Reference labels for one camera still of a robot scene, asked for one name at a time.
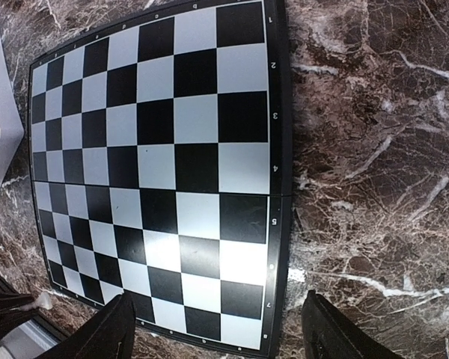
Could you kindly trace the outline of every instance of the white square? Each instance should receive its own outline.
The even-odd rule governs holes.
[[[268,56],[265,43],[218,49],[218,93],[268,90]]]
[[[143,228],[141,224],[140,191],[110,188],[113,223],[118,226]]]
[[[63,273],[65,274],[65,280],[67,281],[67,288],[73,293],[85,297],[83,293],[82,279],[77,271],[70,268],[63,267]]]
[[[222,314],[222,342],[259,350],[263,323],[257,319]]]
[[[141,188],[175,189],[174,145],[138,146],[138,172]]]
[[[173,63],[168,56],[138,64],[138,102],[173,98]]]
[[[52,211],[52,200],[50,198],[50,187],[48,183],[34,182],[35,195],[37,196],[38,209]]]
[[[61,117],[61,89],[54,88],[45,95],[45,120],[54,120]]]
[[[33,79],[31,80],[31,95],[36,96],[46,91],[46,76],[48,64],[44,64],[33,70]]]
[[[219,239],[219,194],[177,192],[178,233]]]
[[[147,265],[169,271],[181,271],[180,240],[176,234],[144,230],[143,236]]]
[[[187,307],[220,313],[221,281],[219,279],[181,274],[183,285],[183,304]]]
[[[121,283],[124,289],[151,296],[148,267],[129,260],[118,260],[118,265],[120,266]]]
[[[269,194],[269,144],[219,144],[219,191]]]
[[[83,78],[83,61],[85,59],[85,47],[79,47],[65,55],[63,65],[63,85]]]
[[[86,185],[109,184],[106,147],[83,149],[83,176]]]
[[[151,301],[156,325],[179,333],[186,333],[185,307],[183,305],[158,298],[151,298]]]
[[[73,114],[61,119],[61,144],[64,150],[82,148],[82,114]]]
[[[48,181],[65,182],[62,151],[49,151],[46,153],[46,169],[48,171]]]
[[[70,218],[67,215],[53,212],[53,224],[55,225],[57,239],[72,245],[73,237],[70,227]]]
[[[106,109],[106,144],[136,146],[136,104]]]
[[[118,258],[113,224],[90,221],[90,233],[95,252]]]
[[[266,245],[222,240],[219,244],[219,271],[222,280],[258,286],[266,284]]]
[[[108,70],[138,62],[139,27],[119,31],[109,38]]]
[[[107,304],[114,297],[119,294],[123,294],[123,288],[119,286],[114,286],[113,284],[100,281],[100,286],[102,287],[103,301]]]
[[[88,249],[75,247],[76,264],[80,273],[86,274],[88,277],[98,278],[97,262],[95,254]]]
[[[174,17],[174,53],[216,48],[216,9],[181,13]]]
[[[82,83],[82,111],[89,112],[106,107],[106,73],[85,77]]]
[[[31,151],[46,151],[46,130],[44,122],[33,123],[31,125]]]
[[[88,205],[83,185],[65,185],[68,214],[72,217],[88,219]]]
[[[174,143],[218,142],[218,95],[174,99]]]
[[[43,236],[43,245],[45,246],[45,254],[48,260],[61,264],[60,251],[58,250],[57,240],[47,236]]]

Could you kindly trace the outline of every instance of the chessboard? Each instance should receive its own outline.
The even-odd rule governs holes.
[[[181,2],[31,65],[29,141],[52,286],[137,323],[273,356],[290,231],[284,5]]]

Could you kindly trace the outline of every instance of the checkered pattern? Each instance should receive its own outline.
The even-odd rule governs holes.
[[[55,283],[99,304],[130,291],[143,321],[260,348],[267,61],[254,2],[125,28],[33,70]]]

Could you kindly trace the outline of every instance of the dark marble surface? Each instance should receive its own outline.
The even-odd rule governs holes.
[[[162,3],[152,2],[0,0],[22,118],[33,58]],[[280,358],[305,357],[299,311],[308,289],[405,358],[449,358],[449,0],[287,0],[287,10],[295,197]],[[0,272],[37,294],[50,286],[27,146],[0,192]],[[92,315],[51,293],[46,315],[68,331]],[[136,336],[136,358],[232,358]]]

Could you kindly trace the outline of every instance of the black chess piece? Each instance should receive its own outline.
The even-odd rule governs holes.
[[[310,290],[301,312],[307,359],[402,359]]]

